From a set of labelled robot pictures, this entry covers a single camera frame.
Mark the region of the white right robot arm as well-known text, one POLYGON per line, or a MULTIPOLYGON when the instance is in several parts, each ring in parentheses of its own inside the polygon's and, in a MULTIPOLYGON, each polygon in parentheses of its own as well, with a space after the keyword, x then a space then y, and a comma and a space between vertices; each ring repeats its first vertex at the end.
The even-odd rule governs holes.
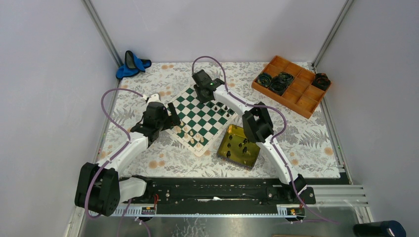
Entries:
POLYGON ((200 102, 215 101, 226 105, 242 117, 243 129, 248 141, 257 144, 274 165, 280 182, 285 185, 284 199, 296 203, 303 197, 307 183, 287 159, 274 137, 273 122, 268 112, 272 107, 262 102, 253 104, 228 91, 225 82, 212 80, 204 71, 192 74, 194 89, 200 102))

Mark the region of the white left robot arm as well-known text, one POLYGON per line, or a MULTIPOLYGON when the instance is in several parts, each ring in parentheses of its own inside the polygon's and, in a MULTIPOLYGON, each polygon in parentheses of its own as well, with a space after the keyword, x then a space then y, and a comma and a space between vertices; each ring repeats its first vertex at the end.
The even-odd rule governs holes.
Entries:
POLYGON ((127 140, 105 159, 85 163, 80 170, 75 205, 85 211, 110 216, 118 205, 132 198, 147 203, 153 198, 151 180, 140 176, 122 177, 124 170, 155 142, 162 131, 180 125, 173 103, 164 105, 158 94, 147 98, 142 121, 127 133, 127 140))

